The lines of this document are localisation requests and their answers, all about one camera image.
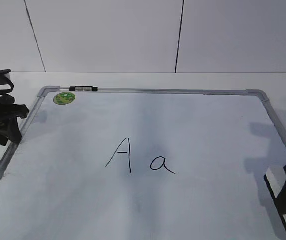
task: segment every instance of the whiteboard frame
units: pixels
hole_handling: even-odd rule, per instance
[[[93,87],[60,87],[60,86],[45,86],[43,87],[39,94],[37,95],[36,101],[27,117],[25,122],[21,125],[21,133],[24,137],[29,126],[31,125],[34,117],[36,116],[39,108],[41,107],[45,97],[50,92],[78,92],[84,91],[89,94],[96,93],[136,93],[136,94],[183,94],[183,95],[229,95],[229,96],[256,96],[263,104],[269,118],[274,124],[276,131],[278,132],[283,144],[286,147],[286,130],[279,118],[277,117],[274,109],[272,108],[267,95],[261,90],[178,90],[178,89],[124,89],[124,88],[96,88]],[[0,160],[0,180],[2,179],[7,166],[9,165],[12,157],[14,156],[18,145],[10,143],[4,156]]]

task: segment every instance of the green sticker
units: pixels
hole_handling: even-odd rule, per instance
[[[61,92],[58,95],[56,95],[53,99],[54,103],[57,105],[66,105],[70,104],[75,100],[75,94],[71,92]]]

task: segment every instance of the black marker writing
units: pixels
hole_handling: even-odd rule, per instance
[[[161,166],[160,166],[159,168],[152,168],[152,165],[153,165],[153,163],[154,163],[154,161],[155,161],[156,159],[163,159],[163,163],[161,164]],[[157,158],[155,158],[155,159],[152,161],[152,163],[149,165],[149,168],[150,168],[151,170],[153,170],[153,171],[156,171],[156,170],[159,170],[159,169],[161,169],[162,167],[164,167],[164,168],[165,168],[167,171],[169,171],[170,173],[175,174],[173,171],[170,171],[170,170],[166,167],[166,165],[165,165],[165,160],[166,160],[166,158],[164,158],[164,157],[162,157],[162,156],[158,156]]]
[[[117,151],[121,145],[123,144],[123,142],[125,142],[127,140],[128,142],[128,152],[124,152],[124,151]],[[105,165],[105,167],[107,167],[109,165],[109,163],[112,161],[113,157],[115,156],[116,153],[120,153],[120,154],[128,154],[128,167],[129,167],[129,172],[132,173],[132,169],[131,169],[131,160],[130,160],[130,154],[131,154],[131,144],[129,143],[129,138],[125,138],[117,147],[117,149],[115,150],[113,156],[111,157],[111,159],[108,161],[108,163]]]

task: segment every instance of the whiteboard surface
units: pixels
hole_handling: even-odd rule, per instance
[[[286,239],[263,181],[286,149],[258,98],[56,94],[0,182],[0,239]],[[127,138],[131,173],[127,153],[105,167]]]

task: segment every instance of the white wall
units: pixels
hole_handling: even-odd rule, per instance
[[[48,72],[174,72],[182,0],[28,0]]]
[[[26,0],[48,72],[173,73],[183,0]],[[0,69],[44,71],[24,0],[0,0]],[[178,73],[286,72],[286,0],[185,0]]]
[[[177,72],[286,72],[286,0],[185,0]]]
[[[0,0],[0,70],[44,71],[23,0]]]

